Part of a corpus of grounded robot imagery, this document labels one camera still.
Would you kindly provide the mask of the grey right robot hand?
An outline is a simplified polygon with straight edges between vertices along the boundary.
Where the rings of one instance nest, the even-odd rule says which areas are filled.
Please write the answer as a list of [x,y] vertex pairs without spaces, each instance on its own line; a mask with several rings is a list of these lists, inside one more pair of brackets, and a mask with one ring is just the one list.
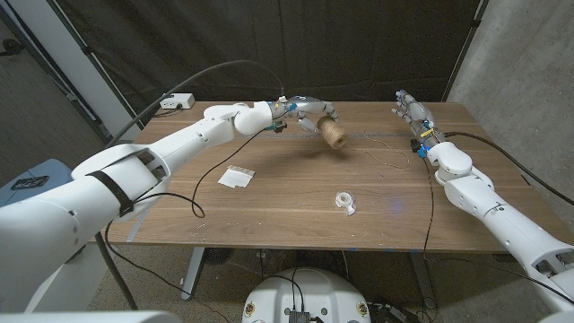
[[403,119],[411,128],[416,139],[426,148],[445,141],[445,136],[435,126],[435,119],[429,109],[405,90],[396,92],[397,109],[391,111]]

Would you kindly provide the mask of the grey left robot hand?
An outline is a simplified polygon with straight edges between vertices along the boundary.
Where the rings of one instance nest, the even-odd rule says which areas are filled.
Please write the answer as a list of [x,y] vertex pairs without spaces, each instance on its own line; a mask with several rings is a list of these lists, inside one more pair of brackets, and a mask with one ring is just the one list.
[[335,123],[339,122],[335,106],[330,101],[310,96],[293,96],[289,99],[282,96],[276,101],[268,101],[267,104],[272,113],[272,123],[266,130],[273,130],[275,133],[281,133],[287,127],[287,118],[296,118],[303,130],[319,134],[317,125],[307,117],[309,113],[324,113]]

